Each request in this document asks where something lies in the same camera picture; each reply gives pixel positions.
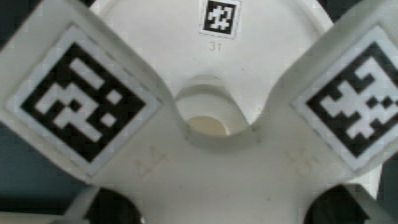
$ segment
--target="printed number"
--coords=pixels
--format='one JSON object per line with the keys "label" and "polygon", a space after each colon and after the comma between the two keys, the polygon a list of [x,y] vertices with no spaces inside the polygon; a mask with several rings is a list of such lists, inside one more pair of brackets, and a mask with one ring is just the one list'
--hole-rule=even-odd
{"label": "printed number", "polygon": [[217,52],[220,52],[220,49],[222,49],[222,43],[211,41],[211,42],[210,42],[210,51],[217,51]]}

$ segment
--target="small label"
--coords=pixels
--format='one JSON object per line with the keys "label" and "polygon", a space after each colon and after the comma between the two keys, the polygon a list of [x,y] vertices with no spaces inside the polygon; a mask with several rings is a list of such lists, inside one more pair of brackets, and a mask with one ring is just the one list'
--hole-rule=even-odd
{"label": "small label", "polygon": [[240,1],[208,0],[204,2],[201,33],[234,38],[240,15]]}

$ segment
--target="white square border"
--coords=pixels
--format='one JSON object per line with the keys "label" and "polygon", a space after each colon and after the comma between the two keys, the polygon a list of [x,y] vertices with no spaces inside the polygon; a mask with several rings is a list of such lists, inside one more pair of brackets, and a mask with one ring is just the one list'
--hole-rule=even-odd
{"label": "white square border", "polygon": [[[114,77],[119,79],[121,83],[124,84],[126,88],[133,91],[135,95],[139,96],[140,100],[146,103],[146,106],[135,115],[135,118],[131,119],[128,125],[124,126],[117,136],[114,137],[103,151],[99,152],[94,160],[91,162],[85,161],[83,157],[78,155],[71,147],[66,145],[59,137],[53,135],[53,133],[48,131],[46,127],[39,124],[39,122],[32,119],[27,112],[21,110],[19,106],[27,100],[27,97],[32,94],[32,91],[35,90],[35,87],[41,83],[43,78],[48,75],[50,69],[59,62],[60,57],[64,56],[64,53],[73,45],[73,43],[78,44],[78,46],[83,48],[87,53],[91,54],[91,57],[96,59],[103,67],[108,69]],[[89,36],[85,35],[83,31],[76,27],[76,25],[71,25],[67,30],[62,33],[62,36],[59,38],[59,41],[53,45],[53,47],[48,50],[46,56],[41,60],[41,63],[37,64],[34,71],[25,78],[25,81],[19,85],[18,91],[14,92],[14,95],[7,102],[7,109],[11,113],[14,113],[14,116],[19,118],[19,120],[28,125],[30,129],[35,131],[35,133],[43,136],[43,138],[50,141],[51,144],[55,144],[55,149],[60,151],[60,153],[67,156],[67,159],[75,162],[75,164],[83,168],[85,173],[92,176],[105,166],[105,163],[108,162],[115,152],[121,150],[123,144],[126,143],[133,133],[137,132],[146,120],[149,119],[153,113],[156,112],[160,107],[160,101],[146,88],[140,85],[139,80],[133,78],[133,76],[124,71],[123,67],[112,60],[110,56],[103,52],[99,46],[96,45],[94,41],[91,40]]]}
{"label": "white square border", "polygon": [[382,152],[384,147],[393,142],[398,132],[398,125],[393,127],[382,138],[377,140],[370,148],[366,149],[366,152],[359,156],[359,158],[354,157],[352,152],[346,149],[345,144],[341,143],[338,137],[334,136],[332,131],[329,130],[323,122],[320,121],[318,115],[314,114],[313,110],[306,106],[306,102],[318,93],[318,90],[325,87],[327,83],[330,82],[332,78],[346,68],[346,65],[352,63],[354,59],[357,58],[359,54],[362,53],[364,49],[370,47],[371,43],[377,42],[378,47],[382,48],[382,51],[389,57],[389,60],[398,68],[398,48],[393,44],[393,41],[387,37],[386,31],[382,30],[380,26],[375,26],[368,33],[364,34],[359,42],[354,44],[346,52],[343,53],[343,56],[339,57],[338,61],[332,63],[330,67],[327,68],[320,78],[311,83],[311,86],[304,90],[295,102],[293,107],[306,118],[311,127],[314,128],[334,152],[338,153],[343,161],[348,163],[350,168],[354,170],[361,169],[366,165],[366,162],[373,159],[377,154]]}
{"label": "white square border", "polygon": [[[224,34],[224,33],[217,33],[213,31],[204,30],[204,17],[206,17],[206,10],[208,10],[208,2],[210,1],[217,1],[220,3],[231,4],[236,6],[236,10],[234,10],[234,18],[233,18],[233,31],[231,34]],[[202,10],[201,10],[201,30],[199,33],[206,34],[210,36],[215,37],[222,37],[227,39],[234,39],[236,38],[236,32],[238,32],[238,25],[240,25],[240,8],[242,8],[242,2],[238,0],[204,0],[202,1]]]}

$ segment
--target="curved white surface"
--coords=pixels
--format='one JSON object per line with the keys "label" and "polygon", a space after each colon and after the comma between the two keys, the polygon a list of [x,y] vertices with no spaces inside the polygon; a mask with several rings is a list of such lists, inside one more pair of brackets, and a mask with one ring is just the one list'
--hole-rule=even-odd
{"label": "curved white surface", "polygon": [[279,76],[332,25],[316,0],[242,1],[234,40],[199,33],[202,1],[98,0],[92,10],[172,95],[188,79],[215,75],[252,123]]}

